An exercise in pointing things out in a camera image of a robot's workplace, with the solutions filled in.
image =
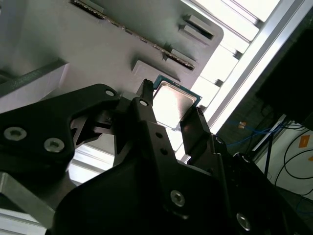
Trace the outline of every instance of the processor chip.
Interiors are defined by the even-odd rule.
[[[172,129],[176,129],[187,111],[201,100],[197,94],[161,75],[154,87],[153,111],[156,120]]]

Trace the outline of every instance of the gray metal plate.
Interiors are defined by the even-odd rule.
[[[209,57],[220,43],[222,30],[180,0],[97,1],[104,12],[148,40],[173,48],[194,61],[193,71],[177,64],[150,45],[70,4],[67,0],[5,0],[0,15],[0,70],[20,76],[57,58],[70,63],[57,94],[96,83],[117,91],[136,92],[142,80],[155,76],[132,70],[144,62],[191,88]],[[210,45],[201,43],[182,19],[194,15],[214,34]]]

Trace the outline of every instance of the orange label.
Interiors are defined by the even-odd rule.
[[[301,136],[299,148],[305,148],[309,144],[310,135],[307,136]]]

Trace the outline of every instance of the blue cable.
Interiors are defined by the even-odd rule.
[[[238,126],[242,126],[243,129],[246,129],[246,130],[249,130],[249,131],[253,131],[255,133],[259,133],[259,134],[268,134],[268,133],[273,133],[273,132],[276,132],[276,130],[273,130],[273,131],[267,131],[267,130],[270,130],[271,128],[268,128],[268,129],[265,129],[263,131],[257,131],[249,126],[244,126],[244,125],[241,125],[239,122],[236,122],[236,121],[228,121],[227,123],[229,124],[232,124],[232,125],[238,125]]]
[[[247,137],[247,138],[245,138],[245,139],[243,139],[243,140],[241,140],[241,141],[237,141],[237,142],[234,142],[234,143],[229,143],[229,144],[227,144],[227,146],[232,146],[232,145],[235,145],[235,144],[239,144],[239,143],[245,142],[245,141],[247,141],[248,139],[250,139],[250,138],[252,138],[252,137],[254,137],[254,136],[256,136],[256,135],[274,133],[274,132],[277,132],[277,131],[278,131],[279,129],[281,129],[281,128],[282,128],[282,126],[281,126],[281,125],[278,125],[278,126],[277,126],[274,130],[272,130],[272,131],[267,131],[267,130],[270,130],[271,128],[265,129],[265,130],[263,130],[263,131],[255,131],[255,130],[254,130],[254,132],[255,132],[254,135],[249,136],[249,137]]]

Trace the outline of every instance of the gray surface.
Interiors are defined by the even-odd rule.
[[[105,12],[111,13],[108,1],[101,2]],[[120,0],[110,1],[110,6],[120,3]],[[182,85],[191,88],[215,46],[210,47],[209,52],[185,38],[179,33],[179,24],[183,22],[182,16],[188,13],[200,19],[203,17],[180,0],[125,0],[117,9],[119,16],[124,18],[120,19],[117,15],[112,17],[121,20],[120,23],[129,24],[143,37],[160,46],[167,46],[169,50],[172,47],[201,65],[192,74],[185,73],[167,63],[160,51],[67,1],[25,0],[21,4],[19,0],[6,0],[0,16],[0,31],[6,32],[7,29],[9,36],[1,34],[0,37],[0,69],[22,75],[62,58],[70,63],[70,67],[64,83],[55,94],[96,83],[107,84],[119,92],[136,92],[142,80],[149,76],[132,74],[134,65],[141,60],[177,77]],[[222,30],[209,20],[204,20],[211,24],[212,32],[218,32],[213,38],[218,44],[222,39]],[[14,28],[14,33],[9,32],[9,28]]]
[[[8,173],[0,172],[0,193],[29,213],[46,228],[52,227],[54,210],[17,182]]]
[[[59,87],[67,65],[57,61],[0,84],[0,113],[38,102]]]

